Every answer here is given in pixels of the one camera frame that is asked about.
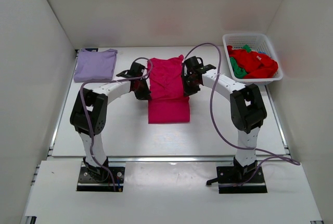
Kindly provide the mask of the pink t-shirt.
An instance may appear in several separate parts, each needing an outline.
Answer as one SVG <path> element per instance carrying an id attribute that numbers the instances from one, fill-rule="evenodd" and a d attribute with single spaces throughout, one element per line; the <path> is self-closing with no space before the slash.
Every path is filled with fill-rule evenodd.
<path id="1" fill-rule="evenodd" d="M 190 122 L 189 97 L 184 96 L 181 79 L 184 56 L 170 59 L 152 58 L 148 63 L 150 96 L 149 124 Z"/>

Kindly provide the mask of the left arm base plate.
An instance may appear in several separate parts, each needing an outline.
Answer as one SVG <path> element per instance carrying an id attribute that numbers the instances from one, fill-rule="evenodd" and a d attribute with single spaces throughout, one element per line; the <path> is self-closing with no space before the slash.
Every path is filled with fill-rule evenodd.
<path id="1" fill-rule="evenodd" d="M 102 169 L 102 175 L 93 175 L 87 167 L 81 163 L 76 190 L 79 192 L 123 192 L 125 180 L 125 163 L 109 163 L 109 172 Z"/>

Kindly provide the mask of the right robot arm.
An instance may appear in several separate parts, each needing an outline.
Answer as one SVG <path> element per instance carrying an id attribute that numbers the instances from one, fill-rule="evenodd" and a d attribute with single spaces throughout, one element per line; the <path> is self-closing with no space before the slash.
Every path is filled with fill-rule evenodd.
<path id="1" fill-rule="evenodd" d="M 230 117 L 238 130 L 237 150 L 231 170 L 206 182 L 211 185 L 229 179 L 230 186 L 241 186 L 251 180 L 252 172 L 258 168 L 256 156 L 258 134 L 267 117 L 260 89 L 257 85 L 244 85 L 224 74 L 219 74 L 211 64 L 204 65 L 200 57 L 193 56 L 182 64 L 181 78 L 184 95 L 191 96 L 202 86 L 218 93 L 230 103 Z"/>

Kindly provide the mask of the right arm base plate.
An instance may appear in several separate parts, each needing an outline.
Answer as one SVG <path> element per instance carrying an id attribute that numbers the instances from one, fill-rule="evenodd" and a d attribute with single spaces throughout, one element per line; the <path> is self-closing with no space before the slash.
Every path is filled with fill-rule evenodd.
<path id="1" fill-rule="evenodd" d="M 233 166 L 218 166 L 216 178 L 206 182 L 206 186 L 218 184 L 219 194 L 257 194 L 267 193 L 262 167 L 241 177 Z"/>

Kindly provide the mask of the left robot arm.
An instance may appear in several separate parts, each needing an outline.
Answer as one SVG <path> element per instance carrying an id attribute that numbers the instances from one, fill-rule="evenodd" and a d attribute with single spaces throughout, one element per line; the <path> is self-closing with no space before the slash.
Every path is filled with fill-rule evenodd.
<path id="1" fill-rule="evenodd" d="M 76 97 L 70 115 L 70 124 L 79 134 L 85 157 L 83 163 L 89 175 L 97 182 L 114 181 L 108 157 L 103 148 L 101 133 L 106 125 L 108 105 L 122 95 L 133 92 L 137 100 L 151 100 L 147 79 L 153 70 L 135 59 L 130 69 L 117 74 L 116 80 L 92 80 L 84 82 Z"/>

